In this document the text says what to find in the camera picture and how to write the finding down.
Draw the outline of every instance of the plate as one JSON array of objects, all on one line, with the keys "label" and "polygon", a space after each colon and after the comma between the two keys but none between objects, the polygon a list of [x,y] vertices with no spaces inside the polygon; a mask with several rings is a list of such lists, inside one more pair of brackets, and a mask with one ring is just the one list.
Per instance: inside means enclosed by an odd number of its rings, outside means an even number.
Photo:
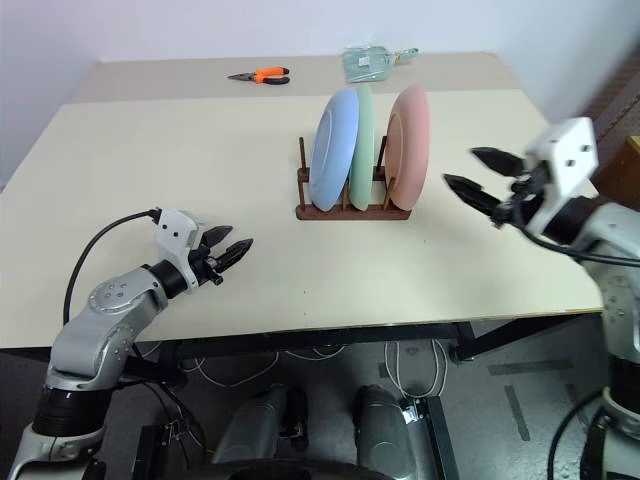
[{"label": "plate", "polygon": [[418,201],[429,163],[429,106],[424,89],[413,85],[403,90],[391,109],[387,126],[385,177],[387,188],[395,185],[391,201],[411,210]]},{"label": "plate", "polygon": [[311,201],[326,212],[335,205],[349,174],[358,136],[358,94],[336,93],[322,114],[311,154]]},{"label": "plate", "polygon": [[358,137],[349,173],[349,200],[358,210],[366,210],[371,201],[374,156],[373,95],[369,85],[357,88],[360,102]]}]

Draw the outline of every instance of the white table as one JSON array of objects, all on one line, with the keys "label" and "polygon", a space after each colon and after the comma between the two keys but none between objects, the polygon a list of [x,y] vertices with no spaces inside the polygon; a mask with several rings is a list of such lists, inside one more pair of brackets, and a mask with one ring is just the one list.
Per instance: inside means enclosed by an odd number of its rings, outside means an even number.
[{"label": "white table", "polygon": [[[278,64],[291,68],[289,86],[224,78]],[[429,91],[430,165],[410,219],[300,222],[297,138],[312,145],[329,94],[344,85],[339,61],[99,67],[0,195],[0,348],[51,345],[86,242],[114,219],[154,206],[233,225],[234,240],[255,243],[220,287],[207,284],[176,298],[141,340],[599,308],[581,267],[512,228],[493,228],[441,178],[468,176],[507,195],[508,180],[468,149],[518,153],[546,128],[509,71],[485,54],[423,56],[403,68],[374,85],[374,102],[379,141],[396,93],[418,81]],[[154,225],[140,220],[101,240],[78,279],[72,314],[99,282],[156,261],[153,236]]]}]

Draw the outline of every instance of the metal frame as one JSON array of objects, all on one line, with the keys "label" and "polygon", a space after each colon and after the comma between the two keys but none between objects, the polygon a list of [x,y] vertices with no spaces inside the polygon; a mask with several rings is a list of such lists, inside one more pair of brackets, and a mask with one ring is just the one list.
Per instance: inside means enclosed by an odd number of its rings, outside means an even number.
[{"label": "metal frame", "polygon": [[453,323],[427,323],[170,340],[160,348],[160,362],[175,365],[177,361],[195,358],[420,338],[458,339],[459,331]]},{"label": "metal frame", "polygon": [[459,331],[458,345],[450,348],[449,356],[456,363],[473,360],[476,355],[490,352],[517,340],[559,327],[583,315],[582,313],[574,313],[519,318],[479,337],[473,334],[473,329],[469,322],[456,324]]},{"label": "metal frame", "polygon": [[138,449],[133,462],[131,480],[160,478],[167,457],[169,431],[161,425],[145,425],[140,429]]},{"label": "metal frame", "polygon": [[417,403],[416,408],[427,421],[438,479],[459,480],[458,465],[453,453],[453,445],[440,397],[427,397]]}]

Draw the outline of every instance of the green plate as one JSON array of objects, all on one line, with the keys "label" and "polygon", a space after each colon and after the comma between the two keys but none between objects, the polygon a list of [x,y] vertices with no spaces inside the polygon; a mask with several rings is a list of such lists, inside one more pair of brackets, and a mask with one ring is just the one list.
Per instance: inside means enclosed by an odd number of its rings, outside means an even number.
[{"label": "green plate", "polygon": [[349,199],[354,207],[366,210],[371,201],[371,177],[373,174],[374,128],[373,95],[369,85],[357,88],[360,101],[358,138],[353,152],[349,173]]}]

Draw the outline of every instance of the plastic bag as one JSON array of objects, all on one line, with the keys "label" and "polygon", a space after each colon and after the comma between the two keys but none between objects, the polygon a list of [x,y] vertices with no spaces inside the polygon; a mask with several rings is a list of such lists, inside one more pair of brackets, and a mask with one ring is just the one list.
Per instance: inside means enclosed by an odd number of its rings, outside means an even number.
[{"label": "plastic bag", "polygon": [[342,63],[347,82],[379,82],[389,78],[395,64],[417,55],[417,48],[392,53],[384,47],[354,47],[344,51]]}]

